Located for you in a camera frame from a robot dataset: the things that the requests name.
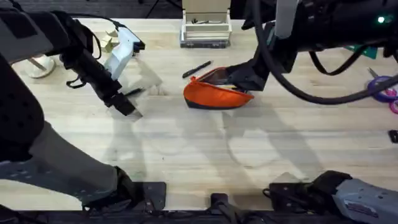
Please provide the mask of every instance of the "green light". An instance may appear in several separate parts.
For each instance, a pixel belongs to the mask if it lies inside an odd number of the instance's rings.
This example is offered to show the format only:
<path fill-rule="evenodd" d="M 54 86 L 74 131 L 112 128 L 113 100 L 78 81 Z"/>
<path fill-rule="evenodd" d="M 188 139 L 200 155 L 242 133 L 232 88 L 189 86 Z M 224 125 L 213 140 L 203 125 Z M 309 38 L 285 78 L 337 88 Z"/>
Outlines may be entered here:
<path fill-rule="evenodd" d="M 379 17 L 378 19 L 377 19 L 377 21 L 379 22 L 379 23 L 383 23 L 384 21 L 386 21 L 386 18 L 384 18 L 384 17 Z"/>

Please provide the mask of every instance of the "pink object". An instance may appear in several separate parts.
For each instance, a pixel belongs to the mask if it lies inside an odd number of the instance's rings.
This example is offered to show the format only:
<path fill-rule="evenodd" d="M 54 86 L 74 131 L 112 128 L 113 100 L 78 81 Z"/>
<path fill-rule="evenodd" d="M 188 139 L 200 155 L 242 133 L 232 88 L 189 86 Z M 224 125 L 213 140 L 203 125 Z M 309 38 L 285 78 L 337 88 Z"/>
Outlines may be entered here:
<path fill-rule="evenodd" d="M 395 90 L 395 89 L 386 89 L 386 94 L 387 94 L 387 96 L 397 96 L 398 95 L 397 90 Z"/>
<path fill-rule="evenodd" d="M 390 109 L 394 114 L 398 114 L 398 100 L 390 103 Z"/>

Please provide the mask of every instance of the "wooden table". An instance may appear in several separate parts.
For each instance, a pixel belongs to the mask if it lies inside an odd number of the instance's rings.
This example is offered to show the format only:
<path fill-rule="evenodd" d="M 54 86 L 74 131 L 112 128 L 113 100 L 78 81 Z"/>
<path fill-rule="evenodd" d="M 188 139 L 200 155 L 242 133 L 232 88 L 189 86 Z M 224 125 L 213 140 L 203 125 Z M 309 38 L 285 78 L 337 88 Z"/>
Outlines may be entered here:
<path fill-rule="evenodd" d="M 96 32 L 112 26 L 81 21 Z M 271 208 L 261 194 L 270 182 L 291 175 L 311 181 L 325 170 L 398 190 L 398 147 L 387 135 L 398 129 L 398 115 L 387 105 L 373 99 L 314 105 L 270 77 L 264 92 L 253 93 L 255 99 L 240 109 L 190 109 L 182 95 L 188 83 L 182 73 L 207 60 L 214 64 L 206 70 L 248 60 L 256 48 L 253 31 L 241 31 L 242 21 L 234 21 L 230 48 L 193 50 L 180 49 L 178 20 L 120 21 L 147 44 L 120 78 L 123 91 L 148 88 L 135 99 L 141 118 L 107 109 L 89 86 L 67 88 L 65 81 L 76 75 L 60 64 L 42 80 L 30 79 L 18 66 L 16 70 L 65 139 L 95 159 L 121 167 L 133 180 L 166 182 L 168 209 L 205 208 L 213 192 L 228 193 L 241 208 Z M 335 49 L 320 58 L 331 70 L 350 54 Z M 382 75 L 397 68 L 392 59 L 363 57 L 344 74 L 326 77 L 308 54 L 300 54 L 286 76 L 314 95 L 341 96 L 364 88 L 372 78 L 367 67 Z M 80 209 L 72 197 L 5 180 L 0 181 L 0 203 L 17 209 Z"/>

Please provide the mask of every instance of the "black wire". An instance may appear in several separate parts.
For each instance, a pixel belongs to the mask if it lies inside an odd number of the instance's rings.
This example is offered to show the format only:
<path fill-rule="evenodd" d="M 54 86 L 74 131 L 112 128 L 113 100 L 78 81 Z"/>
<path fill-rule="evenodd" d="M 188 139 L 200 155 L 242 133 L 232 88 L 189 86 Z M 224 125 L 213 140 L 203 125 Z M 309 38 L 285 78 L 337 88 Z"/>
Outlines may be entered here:
<path fill-rule="evenodd" d="M 309 53 L 310 53 L 313 64 L 315 65 L 315 67 L 318 69 L 318 71 L 320 73 L 325 74 L 325 75 L 335 76 L 335 75 L 341 74 L 342 72 L 347 70 L 350 66 L 352 66 L 352 64 L 354 64 L 359 59 L 359 57 L 362 55 L 362 53 L 367 48 L 368 48 L 367 45 L 362 45 L 358 50 L 355 51 L 355 53 L 352 54 L 352 56 L 346 62 L 344 62 L 344 64 L 342 66 L 340 66 L 339 68 L 337 68 L 336 70 L 334 70 L 332 72 L 326 71 L 324 66 L 319 61 L 317 53 L 315 53 L 315 52 L 309 52 Z"/>
<path fill-rule="evenodd" d="M 105 16 L 97 16 L 97 15 L 93 15 L 93 14 L 87 14 L 87 13 L 68 13 L 69 16 L 76 16 L 76 17 L 89 17 L 89 18 L 97 18 L 97 19 L 106 19 L 107 21 L 110 21 L 114 24 L 114 26 L 116 27 L 116 30 L 119 30 L 119 27 L 126 27 L 124 24 L 121 24 L 118 21 L 115 21 L 111 18 L 105 17 Z"/>
<path fill-rule="evenodd" d="M 272 55 L 269 52 L 268 46 L 266 44 L 267 41 L 266 41 L 266 37 L 265 37 L 263 28 L 262 28 L 260 0 L 252 0 L 252 3 L 253 3 L 252 4 L 252 12 L 254 15 L 254 24 L 255 24 L 254 27 L 256 30 L 257 40 L 259 42 L 263 60 L 265 61 L 268 69 L 271 71 L 271 73 L 273 74 L 275 79 L 287 91 L 289 91 L 291 94 L 295 95 L 296 97 L 298 97 L 302 100 L 305 100 L 307 102 L 321 104 L 321 105 L 340 105 L 340 104 L 344 104 L 344 103 L 351 103 L 354 101 L 362 100 L 364 98 L 375 95 L 376 93 L 384 91 L 384 90 L 398 84 L 398 75 L 396 75 L 384 82 L 378 83 L 378 85 L 375 86 L 371 90 L 363 90 L 363 91 L 359 91 L 357 93 L 353 93 L 348 96 L 342 96 L 342 97 L 337 97 L 337 98 L 323 98 L 323 97 L 318 97 L 318 96 L 312 96 L 312 95 L 309 95 L 308 93 L 298 89 L 297 87 L 293 86 L 276 68 L 275 63 L 272 59 Z"/>
<path fill-rule="evenodd" d="M 95 59 L 98 60 L 98 59 L 100 59 L 102 57 L 101 43 L 100 43 L 99 38 L 93 33 L 93 31 L 91 31 L 91 34 L 93 35 L 93 37 L 95 39 L 95 42 L 97 42 L 99 55 Z"/>

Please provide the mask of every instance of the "black pen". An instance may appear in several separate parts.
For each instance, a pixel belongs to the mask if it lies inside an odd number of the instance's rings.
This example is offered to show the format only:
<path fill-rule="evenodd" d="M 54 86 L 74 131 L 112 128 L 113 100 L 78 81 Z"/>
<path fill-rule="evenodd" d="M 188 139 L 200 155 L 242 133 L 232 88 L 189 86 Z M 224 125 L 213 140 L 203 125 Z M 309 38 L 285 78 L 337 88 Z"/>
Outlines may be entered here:
<path fill-rule="evenodd" d="M 193 74 L 196 73 L 197 71 L 199 71 L 199 70 L 201 70 L 201 69 L 203 69 L 203 68 L 206 68 L 206 67 L 209 66 L 210 64 L 211 64 L 211 61 L 208 61 L 208 62 L 204 63 L 203 65 L 199 65 L 197 68 L 194 68 L 194 69 L 192 69 L 192 70 L 189 70 L 189 71 L 185 72 L 185 73 L 182 75 L 182 78 L 187 78 L 188 76 L 193 75 Z"/>

